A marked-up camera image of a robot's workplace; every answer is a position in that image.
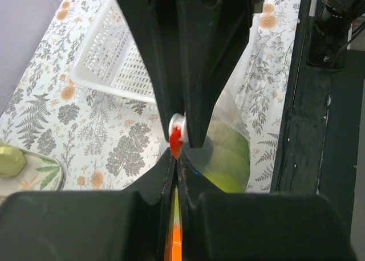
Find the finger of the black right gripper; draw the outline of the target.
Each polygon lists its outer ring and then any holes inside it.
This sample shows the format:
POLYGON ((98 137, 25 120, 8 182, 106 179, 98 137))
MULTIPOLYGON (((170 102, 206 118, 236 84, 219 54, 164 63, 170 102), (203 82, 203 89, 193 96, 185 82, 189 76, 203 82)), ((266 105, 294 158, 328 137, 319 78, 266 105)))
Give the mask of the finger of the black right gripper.
POLYGON ((176 0, 182 95, 192 148, 203 146, 214 105, 249 42, 255 0, 176 0))
POLYGON ((165 138, 175 113, 183 113, 176 0, 117 0, 147 68, 165 138))

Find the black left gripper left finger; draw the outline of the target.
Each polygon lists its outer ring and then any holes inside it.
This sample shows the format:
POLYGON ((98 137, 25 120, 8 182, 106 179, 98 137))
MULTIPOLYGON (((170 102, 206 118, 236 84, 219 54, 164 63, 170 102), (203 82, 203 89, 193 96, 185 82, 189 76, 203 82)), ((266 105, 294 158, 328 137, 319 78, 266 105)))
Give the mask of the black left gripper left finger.
POLYGON ((123 190, 23 191, 1 204, 2 260, 164 260, 175 159, 123 190))

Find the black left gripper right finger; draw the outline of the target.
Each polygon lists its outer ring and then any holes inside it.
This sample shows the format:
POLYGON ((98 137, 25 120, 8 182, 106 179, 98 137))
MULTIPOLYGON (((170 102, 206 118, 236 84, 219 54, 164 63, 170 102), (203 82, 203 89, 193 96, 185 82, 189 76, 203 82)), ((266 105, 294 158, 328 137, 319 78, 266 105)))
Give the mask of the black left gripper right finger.
POLYGON ((187 155, 177 163, 184 260, 356 260, 320 195, 226 193, 187 155))

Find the clear zip top bag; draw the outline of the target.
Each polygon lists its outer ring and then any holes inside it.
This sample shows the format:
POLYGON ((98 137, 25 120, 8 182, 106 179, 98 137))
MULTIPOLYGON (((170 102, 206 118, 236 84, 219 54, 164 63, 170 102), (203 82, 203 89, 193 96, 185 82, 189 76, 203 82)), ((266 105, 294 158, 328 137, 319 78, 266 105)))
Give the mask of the clear zip top bag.
POLYGON ((187 117, 168 127, 175 185, 170 260, 239 260, 242 199, 250 177, 250 137, 229 87, 218 98, 203 146, 189 145, 187 117))

